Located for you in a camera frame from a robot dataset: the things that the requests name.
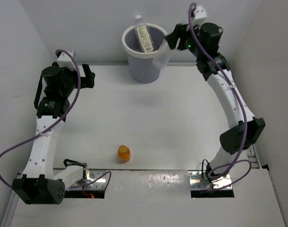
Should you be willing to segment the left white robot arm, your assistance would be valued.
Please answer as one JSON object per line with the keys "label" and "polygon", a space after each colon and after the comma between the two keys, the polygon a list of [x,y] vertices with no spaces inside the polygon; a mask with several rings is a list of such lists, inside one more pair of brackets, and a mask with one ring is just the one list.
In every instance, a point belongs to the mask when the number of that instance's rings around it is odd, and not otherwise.
{"label": "left white robot arm", "polygon": [[85,181],[86,163],[64,160],[65,169],[53,173],[58,137],[69,109],[69,96],[78,85],[93,88],[95,73],[83,64],[85,76],[78,78],[75,70],[60,67],[56,62],[41,72],[46,82],[44,97],[37,98],[36,138],[27,165],[12,189],[25,204],[60,204],[66,190],[78,181]]}

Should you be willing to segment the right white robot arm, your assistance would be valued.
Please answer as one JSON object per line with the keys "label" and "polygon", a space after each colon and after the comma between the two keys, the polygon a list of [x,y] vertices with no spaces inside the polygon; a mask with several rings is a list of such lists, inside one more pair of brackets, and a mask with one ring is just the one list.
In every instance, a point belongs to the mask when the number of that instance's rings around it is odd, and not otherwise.
{"label": "right white robot arm", "polygon": [[220,150],[206,167],[209,182],[225,176],[239,163],[241,153],[256,143],[265,127],[265,120],[257,118],[245,104],[228,61],[218,51],[221,35],[221,27],[204,23],[193,28],[177,24],[165,37],[170,49],[189,50],[196,57],[196,66],[216,94],[228,121],[229,129],[220,135]]}

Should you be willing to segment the clear ribbed unlabelled bottle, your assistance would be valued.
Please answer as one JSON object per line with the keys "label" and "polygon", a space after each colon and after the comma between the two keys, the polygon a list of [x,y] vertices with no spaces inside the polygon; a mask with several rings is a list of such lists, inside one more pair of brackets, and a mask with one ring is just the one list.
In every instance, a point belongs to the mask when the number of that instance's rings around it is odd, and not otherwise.
{"label": "clear ribbed unlabelled bottle", "polygon": [[158,50],[159,54],[153,58],[153,65],[160,70],[163,69],[170,61],[175,49],[176,48],[171,49],[167,40],[164,39]]}

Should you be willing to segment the clear bottle cream label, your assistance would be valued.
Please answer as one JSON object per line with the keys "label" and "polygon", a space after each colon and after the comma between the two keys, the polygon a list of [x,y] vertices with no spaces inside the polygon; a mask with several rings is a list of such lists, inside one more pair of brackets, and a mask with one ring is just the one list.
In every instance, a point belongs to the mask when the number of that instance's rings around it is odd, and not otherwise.
{"label": "clear bottle cream label", "polygon": [[135,34],[141,49],[141,52],[150,53],[154,51],[153,41],[150,36],[148,26],[141,15],[135,16],[134,24]]}

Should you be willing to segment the small orange bottle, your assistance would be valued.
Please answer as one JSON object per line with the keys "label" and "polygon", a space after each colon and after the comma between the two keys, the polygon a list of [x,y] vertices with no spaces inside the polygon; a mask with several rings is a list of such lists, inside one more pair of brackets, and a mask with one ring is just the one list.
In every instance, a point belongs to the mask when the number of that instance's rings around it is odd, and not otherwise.
{"label": "small orange bottle", "polygon": [[131,159],[130,149],[125,145],[119,146],[117,154],[119,160],[123,163],[128,162]]}

